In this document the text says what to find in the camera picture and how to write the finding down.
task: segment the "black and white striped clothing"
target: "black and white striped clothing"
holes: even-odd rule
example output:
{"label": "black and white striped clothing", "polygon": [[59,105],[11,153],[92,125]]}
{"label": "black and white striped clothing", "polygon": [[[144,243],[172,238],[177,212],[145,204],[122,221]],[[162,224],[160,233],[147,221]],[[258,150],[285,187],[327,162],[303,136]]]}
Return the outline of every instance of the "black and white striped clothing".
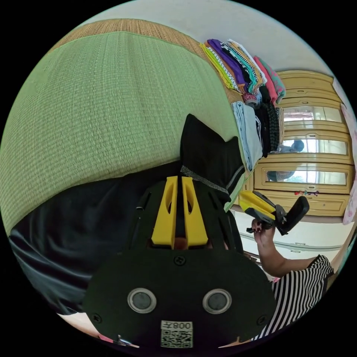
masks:
{"label": "black and white striped clothing", "polygon": [[311,310],[325,293],[327,279],[333,273],[328,259],[319,255],[305,270],[291,271],[272,283],[277,302],[275,314],[252,341],[277,332]]}

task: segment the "yellow tool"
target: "yellow tool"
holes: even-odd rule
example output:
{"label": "yellow tool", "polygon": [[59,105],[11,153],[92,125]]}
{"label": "yellow tool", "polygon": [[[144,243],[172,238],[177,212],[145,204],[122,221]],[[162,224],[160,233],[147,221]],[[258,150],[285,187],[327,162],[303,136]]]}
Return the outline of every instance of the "yellow tool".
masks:
{"label": "yellow tool", "polygon": [[[174,248],[178,177],[168,177],[161,200],[152,242]],[[208,237],[191,177],[182,177],[183,209],[187,246],[206,245]]]}
{"label": "yellow tool", "polygon": [[[239,205],[246,214],[256,218],[262,224],[263,229],[275,226],[281,235],[288,234],[310,208],[306,197],[300,196],[286,213],[282,206],[275,205],[258,191],[240,192]],[[247,232],[252,233],[253,230],[247,228]]]}

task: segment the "black handle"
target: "black handle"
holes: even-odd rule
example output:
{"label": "black handle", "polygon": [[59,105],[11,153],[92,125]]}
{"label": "black handle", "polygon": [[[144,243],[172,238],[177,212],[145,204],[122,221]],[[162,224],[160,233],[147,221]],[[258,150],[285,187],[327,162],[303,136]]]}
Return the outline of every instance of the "black handle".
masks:
{"label": "black handle", "polygon": [[[272,227],[272,225],[267,223],[267,222],[263,222],[261,224],[261,227],[262,227],[262,229],[270,229]],[[253,233],[253,228],[247,228],[247,232],[248,233]]]}

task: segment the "qr code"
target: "qr code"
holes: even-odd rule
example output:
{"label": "qr code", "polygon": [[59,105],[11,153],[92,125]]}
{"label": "qr code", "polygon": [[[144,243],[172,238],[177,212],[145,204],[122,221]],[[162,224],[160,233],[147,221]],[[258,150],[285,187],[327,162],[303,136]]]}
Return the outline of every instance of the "qr code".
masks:
{"label": "qr code", "polygon": [[193,344],[192,330],[161,330],[161,347],[191,348]]}

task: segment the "sticker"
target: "sticker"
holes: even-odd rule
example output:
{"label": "sticker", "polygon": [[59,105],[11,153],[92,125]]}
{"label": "sticker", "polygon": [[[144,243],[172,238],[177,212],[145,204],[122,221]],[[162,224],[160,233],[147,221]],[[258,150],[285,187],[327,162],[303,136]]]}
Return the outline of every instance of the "sticker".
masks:
{"label": "sticker", "polygon": [[161,347],[192,348],[192,322],[161,321]]}

